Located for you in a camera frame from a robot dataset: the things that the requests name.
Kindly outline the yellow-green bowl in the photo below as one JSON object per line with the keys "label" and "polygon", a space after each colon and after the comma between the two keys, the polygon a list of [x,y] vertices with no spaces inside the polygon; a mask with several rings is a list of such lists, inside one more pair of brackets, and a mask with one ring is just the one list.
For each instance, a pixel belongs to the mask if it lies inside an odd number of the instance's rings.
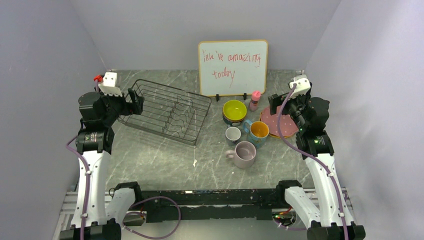
{"label": "yellow-green bowl", "polygon": [[246,105],[239,100],[229,100],[222,107],[222,114],[231,120],[239,120],[247,115]]}

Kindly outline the small grey printed mug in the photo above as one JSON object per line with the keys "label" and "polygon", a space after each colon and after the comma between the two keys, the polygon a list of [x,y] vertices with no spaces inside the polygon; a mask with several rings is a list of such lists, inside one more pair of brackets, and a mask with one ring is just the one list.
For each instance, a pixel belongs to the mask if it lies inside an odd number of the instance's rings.
{"label": "small grey printed mug", "polygon": [[240,142],[241,136],[241,130],[235,126],[230,126],[225,131],[225,139],[229,146],[237,145]]}

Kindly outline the blue butterfly mug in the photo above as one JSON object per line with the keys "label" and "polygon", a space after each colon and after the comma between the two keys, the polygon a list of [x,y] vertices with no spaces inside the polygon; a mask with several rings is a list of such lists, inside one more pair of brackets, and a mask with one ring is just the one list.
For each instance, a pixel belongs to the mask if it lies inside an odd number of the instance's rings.
{"label": "blue butterfly mug", "polygon": [[251,121],[246,119],[242,124],[243,130],[247,133],[246,140],[252,143],[257,149],[261,148],[270,134],[268,125],[262,121]]}

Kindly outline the teal white dotted bowl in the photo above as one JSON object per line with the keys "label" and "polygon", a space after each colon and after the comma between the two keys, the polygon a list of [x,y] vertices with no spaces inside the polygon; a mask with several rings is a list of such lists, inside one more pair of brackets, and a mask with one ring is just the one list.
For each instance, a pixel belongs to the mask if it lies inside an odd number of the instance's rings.
{"label": "teal white dotted bowl", "polygon": [[228,127],[238,127],[242,125],[245,118],[246,116],[242,117],[241,119],[233,120],[228,118],[225,114],[222,114],[222,119]]}

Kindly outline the pink polka dot plate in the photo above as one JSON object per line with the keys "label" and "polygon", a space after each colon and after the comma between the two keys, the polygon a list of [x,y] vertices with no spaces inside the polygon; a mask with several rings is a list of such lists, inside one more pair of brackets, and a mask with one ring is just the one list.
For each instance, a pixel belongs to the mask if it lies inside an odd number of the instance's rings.
{"label": "pink polka dot plate", "polygon": [[294,120],[289,114],[283,114],[280,117],[279,124],[277,125],[278,115],[270,114],[270,107],[265,107],[260,113],[260,121],[267,124],[269,128],[269,134],[276,138],[279,138],[278,127],[281,130],[281,133],[284,138],[289,138],[295,135],[299,129],[296,126]]}

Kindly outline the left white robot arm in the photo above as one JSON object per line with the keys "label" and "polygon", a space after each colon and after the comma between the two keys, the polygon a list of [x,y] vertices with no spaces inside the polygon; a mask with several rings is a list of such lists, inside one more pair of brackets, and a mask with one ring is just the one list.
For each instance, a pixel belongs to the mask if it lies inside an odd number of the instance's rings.
{"label": "left white robot arm", "polygon": [[143,112],[144,97],[132,88],[127,95],[130,102],[123,93],[101,91],[85,93],[78,99],[81,128],[72,139],[76,148],[66,146],[80,161],[77,202],[70,229],[59,234],[61,240],[119,240],[127,211],[142,206],[137,182],[119,184],[117,196],[105,206],[107,165],[115,136],[112,126],[120,116]]}

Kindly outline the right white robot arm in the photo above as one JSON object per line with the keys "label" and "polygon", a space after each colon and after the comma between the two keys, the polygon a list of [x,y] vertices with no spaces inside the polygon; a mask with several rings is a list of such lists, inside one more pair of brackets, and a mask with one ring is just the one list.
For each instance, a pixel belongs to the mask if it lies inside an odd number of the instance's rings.
{"label": "right white robot arm", "polygon": [[288,94],[268,97],[271,115],[288,114],[298,127],[296,146],[315,186],[318,206],[307,198],[300,186],[289,186],[275,193],[278,206],[293,207],[306,228],[309,240],[363,240],[366,231],[357,225],[340,187],[332,142],[325,131],[330,116],[328,100],[309,94],[290,99]]}

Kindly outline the grey lilac mug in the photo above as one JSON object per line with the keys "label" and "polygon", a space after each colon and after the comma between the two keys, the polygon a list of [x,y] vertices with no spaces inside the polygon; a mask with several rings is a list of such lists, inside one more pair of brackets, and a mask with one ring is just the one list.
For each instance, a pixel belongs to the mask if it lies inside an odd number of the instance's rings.
{"label": "grey lilac mug", "polygon": [[225,156],[232,159],[233,163],[240,169],[247,169],[255,163],[257,150],[249,141],[239,142],[234,150],[225,152]]}

